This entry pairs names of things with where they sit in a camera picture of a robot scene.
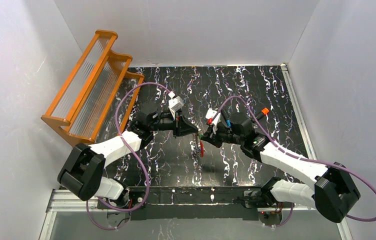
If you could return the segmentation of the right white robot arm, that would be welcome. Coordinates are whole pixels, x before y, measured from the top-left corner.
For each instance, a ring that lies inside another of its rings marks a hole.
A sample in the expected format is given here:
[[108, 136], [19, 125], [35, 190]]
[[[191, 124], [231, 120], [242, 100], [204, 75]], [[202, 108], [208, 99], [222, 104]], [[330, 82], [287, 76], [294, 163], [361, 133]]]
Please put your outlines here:
[[294, 203], [316, 209], [327, 220], [340, 223], [358, 202], [361, 194], [351, 175], [340, 170], [340, 163], [326, 166], [302, 161], [292, 151], [275, 146], [269, 137], [253, 127], [244, 113], [231, 118], [216, 110], [206, 113], [207, 130], [201, 140], [220, 148], [224, 143], [236, 144], [249, 158], [289, 173], [300, 182], [272, 177], [260, 190], [245, 193], [241, 198], [246, 208]]

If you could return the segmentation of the orange ribbed plastic rack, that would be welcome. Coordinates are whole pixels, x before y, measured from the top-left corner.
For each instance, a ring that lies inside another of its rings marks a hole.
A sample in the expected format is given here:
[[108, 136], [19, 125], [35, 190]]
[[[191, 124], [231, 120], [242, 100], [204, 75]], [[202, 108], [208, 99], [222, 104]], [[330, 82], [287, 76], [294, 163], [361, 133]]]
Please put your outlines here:
[[94, 144], [119, 89], [139, 85], [131, 55], [112, 50], [118, 34], [98, 29], [41, 119], [70, 146]]

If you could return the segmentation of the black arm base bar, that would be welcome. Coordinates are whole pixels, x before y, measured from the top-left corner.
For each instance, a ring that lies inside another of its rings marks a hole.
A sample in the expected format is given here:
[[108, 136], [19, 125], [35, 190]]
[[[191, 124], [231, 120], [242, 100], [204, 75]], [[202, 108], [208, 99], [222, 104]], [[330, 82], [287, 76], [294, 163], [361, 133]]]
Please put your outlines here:
[[257, 221], [269, 206], [254, 186], [153, 186], [146, 203], [131, 214], [133, 221], [155, 219], [243, 219]]

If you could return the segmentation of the metal keyring red grip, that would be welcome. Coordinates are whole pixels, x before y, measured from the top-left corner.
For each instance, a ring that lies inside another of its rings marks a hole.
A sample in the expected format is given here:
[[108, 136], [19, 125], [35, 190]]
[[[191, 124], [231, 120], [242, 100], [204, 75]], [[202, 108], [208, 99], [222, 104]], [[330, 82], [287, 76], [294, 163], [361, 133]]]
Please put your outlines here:
[[201, 140], [201, 137], [203, 136], [202, 132], [199, 131], [195, 134], [193, 134], [193, 156], [195, 158], [202, 158], [205, 154], [204, 144]]

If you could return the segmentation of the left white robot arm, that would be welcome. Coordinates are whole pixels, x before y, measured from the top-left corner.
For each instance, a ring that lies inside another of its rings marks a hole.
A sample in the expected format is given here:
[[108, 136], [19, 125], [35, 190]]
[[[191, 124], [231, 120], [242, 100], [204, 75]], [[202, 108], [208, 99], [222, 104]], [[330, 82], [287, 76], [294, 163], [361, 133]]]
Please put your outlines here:
[[75, 145], [57, 176], [58, 183], [82, 201], [91, 197], [120, 199], [127, 190], [119, 181], [105, 177], [104, 169], [131, 152], [145, 148], [156, 131], [172, 131], [174, 137], [184, 137], [198, 133], [199, 129], [181, 109], [159, 111], [152, 102], [142, 104], [121, 136], [97, 144]]

